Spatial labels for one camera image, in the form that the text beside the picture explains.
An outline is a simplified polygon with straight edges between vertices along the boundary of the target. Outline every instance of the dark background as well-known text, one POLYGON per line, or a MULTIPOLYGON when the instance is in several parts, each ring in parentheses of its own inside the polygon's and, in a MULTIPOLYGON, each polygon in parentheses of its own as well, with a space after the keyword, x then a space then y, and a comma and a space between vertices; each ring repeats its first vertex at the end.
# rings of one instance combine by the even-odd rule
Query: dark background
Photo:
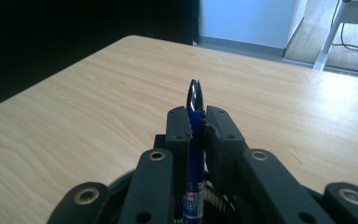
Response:
POLYGON ((198 0, 0 0, 0 102, 127 35, 191 45, 198 0))

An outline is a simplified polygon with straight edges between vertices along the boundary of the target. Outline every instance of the pen label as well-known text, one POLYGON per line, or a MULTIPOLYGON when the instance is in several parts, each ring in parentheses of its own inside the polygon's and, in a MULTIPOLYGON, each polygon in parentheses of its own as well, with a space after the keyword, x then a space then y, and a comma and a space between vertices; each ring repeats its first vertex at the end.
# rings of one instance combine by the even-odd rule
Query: pen label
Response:
POLYGON ((187 192, 183 196, 183 215, 187 218, 203 216, 204 190, 200 192, 187 192))

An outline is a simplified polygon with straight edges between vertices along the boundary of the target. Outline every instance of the light wood tabletop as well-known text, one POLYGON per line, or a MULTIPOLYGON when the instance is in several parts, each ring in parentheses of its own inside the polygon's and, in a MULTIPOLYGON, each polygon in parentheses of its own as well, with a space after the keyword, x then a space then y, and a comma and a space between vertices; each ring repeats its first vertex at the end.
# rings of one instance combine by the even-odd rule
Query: light wood tabletop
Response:
POLYGON ((358 77, 129 36, 0 104, 0 223, 45 223, 134 169, 192 78, 301 184, 358 185, 358 77))

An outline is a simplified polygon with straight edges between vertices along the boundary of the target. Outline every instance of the black plastic part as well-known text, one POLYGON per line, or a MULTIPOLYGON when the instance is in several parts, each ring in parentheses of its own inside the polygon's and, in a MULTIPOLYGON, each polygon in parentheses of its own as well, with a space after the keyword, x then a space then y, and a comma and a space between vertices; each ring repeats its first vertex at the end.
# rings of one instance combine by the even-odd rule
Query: black plastic part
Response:
POLYGON ((172 223, 173 157, 164 148, 144 152, 132 177, 118 223, 172 223))
POLYGON ((334 223, 272 153, 245 150, 239 164, 267 223, 334 223))
POLYGON ((324 209, 337 223, 358 223, 358 187, 348 183, 327 185, 324 209))
POLYGON ((323 199, 323 195, 322 195, 322 194, 316 192, 316 191, 313 190, 313 189, 309 189, 309 188, 307 188, 307 187, 305 187, 305 186, 303 186, 303 187, 307 190, 308 194, 309 194, 318 204, 322 205, 322 199, 323 199))
POLYGON ((109 200, 106 203, 102 217, 100 218, 101 224, 115 224, 118 222, 121 208, 126 199, 134 173, 135 171, 128 172, 109 185, 109 200))
POLYGON ((184 195, 186 191, 191 136, 191 125, 185 107, 170 110, 167 114, 165 148, 173 154, 175 195, 184 195))
POLYGON ((238 191, 235 160, 249 147, 228 112, 221 108, 207 106, 205 126, 206 164, 214 190, 234 194, 238 191))
POLYGON ((236 201, 237 216, 241 220, 241 223, 246 224, 260 224, 266 223, 263 212, 257 203, 250 203, 244 200, 242 197, 237 197, 236 201))
POLYGON ((165 148, 165 134, 156 134, 153 148, 165 148))
POLYGON ((103 184, 87 182, 78 185, 66 193, 48 224, 99 223, 108 196, 108 188, 103 184))

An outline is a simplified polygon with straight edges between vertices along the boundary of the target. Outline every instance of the table leg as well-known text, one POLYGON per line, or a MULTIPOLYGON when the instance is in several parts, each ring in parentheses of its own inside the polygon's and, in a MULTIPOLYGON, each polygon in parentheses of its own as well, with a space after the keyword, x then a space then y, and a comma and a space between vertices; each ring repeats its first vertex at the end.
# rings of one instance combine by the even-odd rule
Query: table leg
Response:
POLYGON ((315 64, 313 65, 313 69, 323 71, 325 64, 328 59, 328 53, 330 52, 331 45, 333 43, 334 37, 336 36, 337 30, 339 25, 341 24, 341 21, 348 9, 350 1, 343 0, 341 2, 341 5, 339 6, 338 12, 336 17, 334 18, 333 25, 330 29, 330 33, 328 34, 328 37, 324 43, 324 46, 319 51, 318 57, 316 58, 315 64))

